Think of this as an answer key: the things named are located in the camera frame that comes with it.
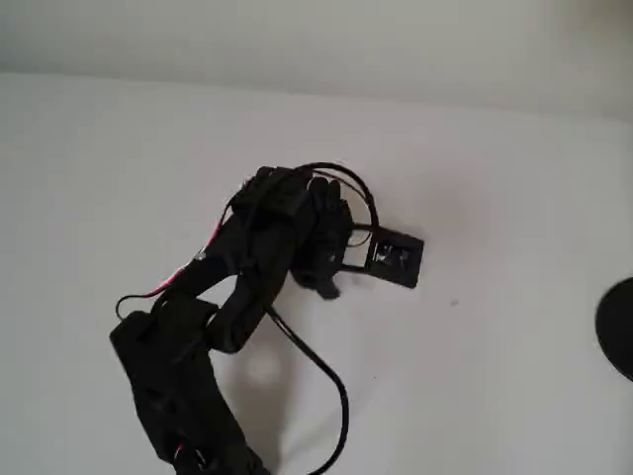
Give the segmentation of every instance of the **black cable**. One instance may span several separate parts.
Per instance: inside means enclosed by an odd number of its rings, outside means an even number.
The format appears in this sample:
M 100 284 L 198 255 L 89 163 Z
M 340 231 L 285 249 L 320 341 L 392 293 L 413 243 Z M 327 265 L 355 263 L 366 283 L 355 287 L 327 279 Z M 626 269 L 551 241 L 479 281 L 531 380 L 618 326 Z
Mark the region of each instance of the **black cable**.
M 309 346 L 303 341 L 293 330 L 288 327 L 286 322 L 281 318 L 281 316 L 277 313 L 272 305 L 266 308 L 266 312 L 270 316 L 271 320 L 275 323 L 275 325 L 282 331 L 282 333 L 298 348 L 301 352 L 307 356 L 318 368 L 325 373 L 329 379 L 332 380 L 336 389 L 338 390 L 338 394 L 340 396 L 340 407 L 341 407 L 341 427 L 340 427 L 340 436 L 338 437 L 338 443 L 334 448 L 334 451 L 329 456 L 325 463 L 322 464 L 318 469 L 310 472 L 309 475 L 321 475 L 325 473 L 340 457 L 340 454 L 345 447 L 345 442 L 347 441 L 347 434 L 349 433 L 349 398 L 347 397 L 347 390 L 345 389 L 345 385 L 340 377 L 336 374 L 336 372 L 330 368 L 325 361 L 323 361 L 320 356 L 318 356 Z
M 117 301 L 117 305 L 115 306 L 115 313 L 117 314 L 117 318 L 122 322 L 123 321 L 123 317 L 121 317 L 121 312 L 120 312 L 120 308 L 121 308 L 121 304 L 123 304 L 126 300 L 129 299 L 151 299 L 152 297 L 157 296 L 158 294 L 164 292 L 167 287 L 169 286 L 165 286 L 162 288 L 158 288 L 156 290 L 154 290 L 153 292 L 149 292 L 148 294 L 129 294 L 129 295 L 124 295 L 122 298 L 120 298 Z

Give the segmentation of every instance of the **black round object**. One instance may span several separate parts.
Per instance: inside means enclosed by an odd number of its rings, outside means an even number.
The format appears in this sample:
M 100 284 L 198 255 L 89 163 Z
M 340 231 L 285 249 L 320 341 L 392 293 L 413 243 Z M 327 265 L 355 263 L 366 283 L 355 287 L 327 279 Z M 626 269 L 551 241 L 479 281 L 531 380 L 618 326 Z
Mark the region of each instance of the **black round object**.
M 595 331 L 611 364 L 633 381 L 633 278 L 614 285 L 602 297 Z

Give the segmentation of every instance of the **white table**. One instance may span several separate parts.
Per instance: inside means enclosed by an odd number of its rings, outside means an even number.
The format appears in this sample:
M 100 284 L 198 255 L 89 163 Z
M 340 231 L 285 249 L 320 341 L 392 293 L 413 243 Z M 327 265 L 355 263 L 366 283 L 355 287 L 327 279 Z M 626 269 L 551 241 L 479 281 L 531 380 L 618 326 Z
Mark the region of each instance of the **white table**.
M 335 302 L 291 279 L 278 299 L 349 389 L 331 473 L 631 473 L 633 383 L 593 312 L 633 273 L 632 138 L 599 120 L 0 76 L 2 471 L 172 473 L 109 345 L 116 298 L 187 261 L 258 166 L 334 160 L 427 248 L 414 291 L 340 275 Z M 329 455 L 336 392 L 269 322 L 213 360 L 269 466 Z

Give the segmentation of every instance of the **white surface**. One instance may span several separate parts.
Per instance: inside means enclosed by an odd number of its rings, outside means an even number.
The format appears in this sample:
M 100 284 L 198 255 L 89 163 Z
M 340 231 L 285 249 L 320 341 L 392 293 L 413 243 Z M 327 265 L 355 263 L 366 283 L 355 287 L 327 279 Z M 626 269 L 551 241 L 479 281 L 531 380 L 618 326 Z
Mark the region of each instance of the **white surface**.
M 633 119 L 633 3 L 3 0 L 3 67 Z
M 631 473 L 633 384 L 600 353 L 593 309 L 633 269 L 632 132 L 0 76 L 3 472 L 171 473 L 109 346 L 116 298 L 188 259 L 259 165 L 343 160 L 384 225 L 427 248 L 414 291 L 340 275 L 338 301 L 290 281 L 279 298 L 349 388 L 349 445 L 332 473 Z M 276 329 L 214 361 L 269 464 L 276 447 L 279 473 L 324 460 L 336 393 Z

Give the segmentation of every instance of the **black robotic arm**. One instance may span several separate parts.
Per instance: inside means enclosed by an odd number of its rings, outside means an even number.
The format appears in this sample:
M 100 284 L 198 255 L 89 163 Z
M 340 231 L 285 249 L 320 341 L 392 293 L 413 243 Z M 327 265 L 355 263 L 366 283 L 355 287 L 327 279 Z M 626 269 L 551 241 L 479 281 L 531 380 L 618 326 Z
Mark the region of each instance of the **black robotic arm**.
M 362 191 L 372 223 L 355 225 L 340 184 L 319 169 L 345 172 Z M 159 295 L 149 313 L 132 312 L 112 331 L 111 342 L 130 378 L 136 413 L 157 456 L 179 474 L 265 475 L 259 457 L 218 387 L 209 350 L 240 351 L 264 315 L 336 383 L 343 405 L 343 431 L 323 473 L 343 448 L 348 422 L 342 382 L 281 320 L 273 303 L 287 273 L 325 299 L 338 296 L 339 270 L 374 275 L 400 285 L 417 282 L 423 242 L 380 228 L 373 197 L 353 172 L 331 163 L 296 169 L 260 168 L 230 200 L 232 215 L 210 243 Z M 354 229 L 371 233 L 365 264 L 343 264 Z M 198 299 L 230 275 L 235 288 L 225 303 Z

